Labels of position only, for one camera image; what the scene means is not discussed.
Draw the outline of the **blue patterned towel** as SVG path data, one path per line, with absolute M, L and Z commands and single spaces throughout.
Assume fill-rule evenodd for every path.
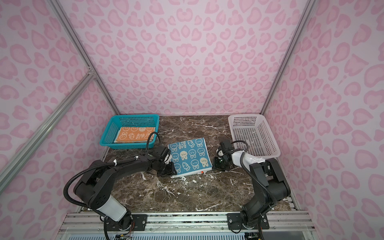
M 202 174 L 213 169 L 204 138 L 172 143 L 168 147 L 176 170 L 172 178 Z

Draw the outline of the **white plastic basket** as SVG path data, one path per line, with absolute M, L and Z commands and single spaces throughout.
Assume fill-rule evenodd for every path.
M 238 114 L 228 117 L 233 141 L 245 141 L 248 153 L 265 159 L 278 158 L 280 148 L 263 115 Z

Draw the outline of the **orange patterned towel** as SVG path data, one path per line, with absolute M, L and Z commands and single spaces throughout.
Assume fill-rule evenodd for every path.
M 155 130 L 155 127 L 122 127 L 118 131 L 114 143 L 143 143 Z

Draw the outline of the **teal plastic basket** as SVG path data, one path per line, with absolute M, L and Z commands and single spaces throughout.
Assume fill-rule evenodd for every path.
M 109 120 L 100 145 L 114 150 L 152 148 L 159 128 L 159 115 L 118 115 Z

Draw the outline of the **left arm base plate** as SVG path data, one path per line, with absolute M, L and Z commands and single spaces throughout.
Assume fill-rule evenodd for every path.
M 124 216 L 118 222 L 110 218 L 106 218 L 104 222 L 104 230 L 107 232 L 144 231 L 147 225 L 147 220 L 148 215 L 145 214 L 133 214 L 129 217 Z

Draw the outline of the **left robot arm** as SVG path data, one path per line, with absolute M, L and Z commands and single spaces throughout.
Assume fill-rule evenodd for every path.
M 76 174 L 68 184 L 79 180 L 74 186 L 74 194 L 86 208 L 116 223 L 129 225 L 132 221 L 131 212 L 112 196 L 116 181 L 152 170 L 159 177 L 175 175 L 177 172 L 171 157 L 171 150 L 161 145 L 151 153 L 145 152 L 133 158 L 108 163 L 95 161 L 88 169 Z

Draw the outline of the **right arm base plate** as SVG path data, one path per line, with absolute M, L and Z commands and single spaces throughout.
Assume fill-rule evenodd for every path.
M 228 213 L 226 214 L 228 229 L 231 231 L 239 230 L 257 230 L 258 229 L 258 220 L 252 220 L 248 225 L 246 225 L 245 218 L 241 215 L 240 212 Z M 267 218 L 267 215 L 260 217 L 261 219 L 261 228 L 262 230 L 269 230 L 270 224 Z

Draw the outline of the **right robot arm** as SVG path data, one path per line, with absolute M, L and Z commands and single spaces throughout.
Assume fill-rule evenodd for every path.
M 254 196 L 240 212 L 242 223 L 253 227 L 263 221 L 279 201 L 291 194 L 288 181 L 277 159 L 264 159 L 249 154 L 245 141 L 224 140 L 220 142 L 214 158 L 214 168 L 229 171 L 232 166 L 242 167 L 252 180 Z

